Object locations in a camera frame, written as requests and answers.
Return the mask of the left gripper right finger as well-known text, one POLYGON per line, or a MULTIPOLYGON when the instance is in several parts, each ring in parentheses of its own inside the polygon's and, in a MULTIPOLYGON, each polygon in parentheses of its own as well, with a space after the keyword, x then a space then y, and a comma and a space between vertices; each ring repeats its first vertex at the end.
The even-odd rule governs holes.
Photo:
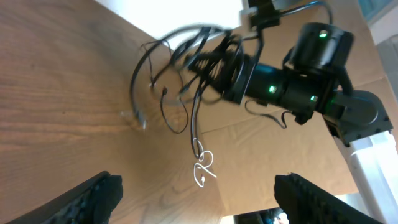
POLYGON ((275 176, 274 197, 290 223, 379 223, 294 173, 275 176))

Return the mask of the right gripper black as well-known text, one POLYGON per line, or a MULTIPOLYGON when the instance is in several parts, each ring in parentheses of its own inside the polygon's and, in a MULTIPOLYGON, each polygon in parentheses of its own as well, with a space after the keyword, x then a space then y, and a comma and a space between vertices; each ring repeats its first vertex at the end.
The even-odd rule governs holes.
POLYGON ((199 54, 188 66, 218 93, 222 99, 240 105, 258 59, 249 55, 227 52, 199 54))

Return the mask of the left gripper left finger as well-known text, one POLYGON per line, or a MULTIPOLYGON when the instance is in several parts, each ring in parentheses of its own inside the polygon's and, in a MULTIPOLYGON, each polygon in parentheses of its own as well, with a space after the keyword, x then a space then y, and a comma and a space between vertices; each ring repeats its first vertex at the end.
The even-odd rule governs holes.
POLYGON ((107 224, 122 197, 122 177, 102 171, 7 224, 107 224))

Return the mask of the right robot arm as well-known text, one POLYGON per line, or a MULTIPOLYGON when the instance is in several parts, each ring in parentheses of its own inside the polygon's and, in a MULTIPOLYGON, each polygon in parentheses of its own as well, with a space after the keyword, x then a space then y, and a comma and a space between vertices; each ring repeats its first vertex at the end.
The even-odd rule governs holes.
POLYGON ((320 113, 368 210, 363 214, 298 174, 277 175, 274 196, 291 223, 396 223, 397 151, 382 101, 355 90, 345 69, 353 35, 331 24, 307 23, 282 68, 259 63, 225 37, 210 52, 189 55, 188 69, 223 100, 249 97, 304 124, 320 113))

